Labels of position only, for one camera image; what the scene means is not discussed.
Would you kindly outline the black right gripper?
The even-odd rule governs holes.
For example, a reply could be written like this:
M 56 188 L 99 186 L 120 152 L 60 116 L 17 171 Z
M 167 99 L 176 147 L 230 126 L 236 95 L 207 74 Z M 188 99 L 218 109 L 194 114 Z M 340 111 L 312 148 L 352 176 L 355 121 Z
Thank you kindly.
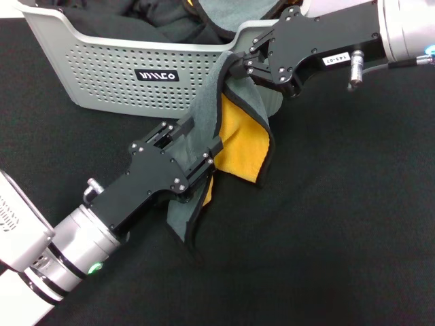
M 326 63 L 326 58 L 360 50 L 364 62 L 385 58 L 376 5 L 356 5 L 307 18 L 282 13 L 278 23 L 252 38 L 246 51 L 234 55 L 232 76 L 272 84 L 288 96 L 298 94 L 311 76 L 348 67 L 350 62 Z

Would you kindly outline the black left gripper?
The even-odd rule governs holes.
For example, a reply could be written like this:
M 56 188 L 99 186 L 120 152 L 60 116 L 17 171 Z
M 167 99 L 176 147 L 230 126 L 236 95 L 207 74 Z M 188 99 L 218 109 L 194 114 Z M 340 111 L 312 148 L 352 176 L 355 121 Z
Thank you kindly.
M 163 150 L 193 127 L 193 117 L 185 115 L 173 123 L 161 122 L 144 141 L 133 141 L 126 172 L 89 204 L 90 211 L 115 236 L 125 235 L 160 200 L 181 195 L 182 202 L 189 202 L 201 189 L 207 194 L 216 170 L 215 157 L 224 148 L 221 138 L 214 137 L 185 171 Z

